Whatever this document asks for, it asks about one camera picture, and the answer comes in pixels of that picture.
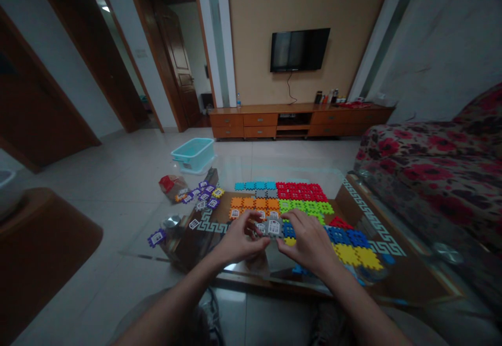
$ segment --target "floral sofa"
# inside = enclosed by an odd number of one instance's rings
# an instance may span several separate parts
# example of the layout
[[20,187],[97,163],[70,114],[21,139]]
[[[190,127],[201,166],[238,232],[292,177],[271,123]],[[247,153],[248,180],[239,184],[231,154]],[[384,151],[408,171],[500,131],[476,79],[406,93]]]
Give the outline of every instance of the floral sofa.
[[402,190],[461,226],[502,258],[502,84],[479,95],[451,122],[377,125],[361,141],[355,169],[380,175],[381,194]]

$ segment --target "television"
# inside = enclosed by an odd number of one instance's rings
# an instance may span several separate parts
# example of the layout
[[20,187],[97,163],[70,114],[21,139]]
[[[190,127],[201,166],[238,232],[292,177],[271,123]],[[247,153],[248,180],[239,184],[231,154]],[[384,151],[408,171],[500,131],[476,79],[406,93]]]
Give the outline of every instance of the television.
[[313,71],[321,69],[329,28],[274,32],[272,34],[271,72]]

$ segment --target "beige wall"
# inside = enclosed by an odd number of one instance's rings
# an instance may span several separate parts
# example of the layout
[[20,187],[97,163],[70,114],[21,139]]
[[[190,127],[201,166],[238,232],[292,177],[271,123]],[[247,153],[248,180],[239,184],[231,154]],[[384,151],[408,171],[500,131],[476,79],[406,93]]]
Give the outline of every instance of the beige wall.
[[323,66],[295,72],[291,95],[348,95],[383,0],[230,0],[235,81],[243,105],[289,103],[290,73],[270,73],[272,33],[331,27]]

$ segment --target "shelf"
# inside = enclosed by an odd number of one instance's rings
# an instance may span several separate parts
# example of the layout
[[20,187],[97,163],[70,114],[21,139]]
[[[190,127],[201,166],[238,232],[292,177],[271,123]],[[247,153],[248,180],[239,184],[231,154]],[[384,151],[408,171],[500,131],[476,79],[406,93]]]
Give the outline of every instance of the shelf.
[[278,131],[310,129],[310,125],[278,125]]

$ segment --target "door frame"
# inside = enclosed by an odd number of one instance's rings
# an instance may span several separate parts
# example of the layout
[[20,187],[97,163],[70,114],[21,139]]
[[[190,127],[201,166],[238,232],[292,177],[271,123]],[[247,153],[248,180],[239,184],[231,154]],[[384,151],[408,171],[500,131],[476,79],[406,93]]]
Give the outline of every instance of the door frame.
[[[64,29],[66,30],[66,33],[70,36],[70,39],[72,40],[73,44],[77,48],[77,51],[79,52],[82,60],[84,60],[85,64],[87,65],[87,68],[89,69],[90,73],[92,74],[92,76],[93,76],[94,80],[96,81],[97,85],[101,89],[101,92],[103,93],[103,95],[107,99],[108,104],[110,104],[110,107],[112,108],[112,110],[114,111],[115,115],[117,116],[117,118],[119,119],[120,123],[122,124],[122,127],[128,133],[135,131],[135,130],[129,131],[128,130],[129,128],[123,122],[120,112],[114,106],[113,100],[109,98],[108,93],[106,91],[106,88],[102,85],[101,81],[99,80],[97,74],[95,73],[94,69],[92,68],[92,64],[86,59],[85,54],[82,51],[80,45],[76,42],[76,39],[73,36],[73,33],[71,32],[70,28],[68,28],[68,26],[67,26],[67,24],[66,24],[63,16],[59,13],[54,0],[48,0],[48,1],[51,4],[51,7],[54,10],[54,12],[57,14],[59,21],[61,22],[61,24],[63,25]],[[152,100],[150,98],[150,94],[146,90],[145,82],[143,80],[143,77],[141,76],[141,73],[140,73],[140,71],[138,69],[138,66],[136,65],[136,61],[134,60],[134,56],[133,56],[133,54],[131,52],[131,48],[129,47],[129,44],[127,43],[127,40],[126,40],[126,37],[125,37],[125,35],[123,33],[122,27],[120,26],[119,21],[118,21],[117,17],[115,16],[115,12],[113,11],[113,6],[112,6],[110,0],[105,0],[105,2],[108,5],[108,8],[110,9],[110,14],[111,14],[111,17],[113,19],[113,23],[115,23],[115,26],[117,27],[117,31],[119,33],[119,36],[122,39],[122,42],[124,43],[127,55],[129,56],[129,59],[131,60],[132,67],[134,68],[134,72],[136,73],[136,76],[138,76],[138,80],[140,81],[141,87],[142,87],[142,89],[143,89],[143,91],[145,93],[146,98],[148,99],[148,102],[149,102],[149,105],[150,105],[150,107],[152,109],[152,112],[153,112],[153,115],[155,117],[155,120],[157,121],[157,125],[158,125],[160,131],[162,133],[164,133],[164,128],[162,127],[162,124],[161,124],[161,122],[160,122],[160,120],[158,118],[157,111],[155,110],[155,106],[154,106],[154,104],[153,104],[153,102],[152,102]]]
[[[94,134],[94,132],[87,124],[87,122],[84,120],[82,115],[77,111],[73,103],[68,99],[68,96],[65,94],[63,89],[59,86],[54,77],[52,77],[52,75],[49,73],[45,65],[39,59],[39,57],[37,56],[35,51],[31,48],[31,46],[28,44],[28,42],[22,37],[21,33],[17,29],[14,22],[12,22],[12,20],[9,18],[7,13],[5,13],[4,9],[1,6],[0,6],[0,19],[2,23],[4,23],[7,26],[7,28],[12,32],[15,39],[19,42],[21,47],[31,58],[31,60],[39,70],[40,74],[43,77],[45,77],[45,79],[50,84],[54,93],[65,103],[65,105],[68,107],[72,115],[76,118],[77,122],[82,127],[84,134],[87,136],[90,144],[92,146],[101,145],[101,141],[99,140],[99,138]],[[40,171],[42,171],[42,167],[30,161],[30,159],[26,155],[24,155],[21,151],[19,151],[15,146],[13,146],[9,141],[4,139],[2,136],[0,136],[0,148],[5,150],[11,157],[20,162],[34,174],[37,174]]]
[[[140,18],[140,22],[141,22],[141,26],[143,27],[143,31],[145,32],[146,40],[147,40],[148,45],[150,47],[150,51],[152,52],[152,58],[153,58],[153,61],[155,62],[155,66],[157,67],[158,74],[161,78],[161,82],[164,87],[164,91],[166,92],[167,100],[169,101],[169,105],[171,106],[171,111],[173,112],[173,116],[176,121],[176,125],[178,126],[178,131],[183,132],[184,129],[181,127],[179,120],[180,120],[180,118],[184,118],[185,115],[184,114],[179,115],[178,110],[174,107],[175,102],[173,101],[173,98],[176,96],[176,94],[171,94],[171,92],[168,89],[168,84],[167,84],[166,79],[164,78],[162,66],[160,65],[158,56],[156,54],[155,45],[153,44],[152,38],[150,36],[149,30],[148,30],[148,25],[146,23],[146,18],[144,16],[143,9],[141,8],[140,1],[133,0],[133,2],[136,7],[136,11],[138,12],[138,16]],[[200,0],[196,0],[196,3],[197,3],[197,11],[199,14],[200,29],[202,32],[202,42],[204,43],[204,52],[206,54],[206,63],[208,66],[209,82],[211,84],[211,93],[212,93],[212,97],[213,97],[213,104],[216,107],[216,98],[214,95],[214,86],[213,86],[213,76],[211,74],[211,64],[209,62],[208,44],[206,41],[206,31],[204,29],[204,22],[202,21],[202,10],[201,10],[201,6],[200,6]]]

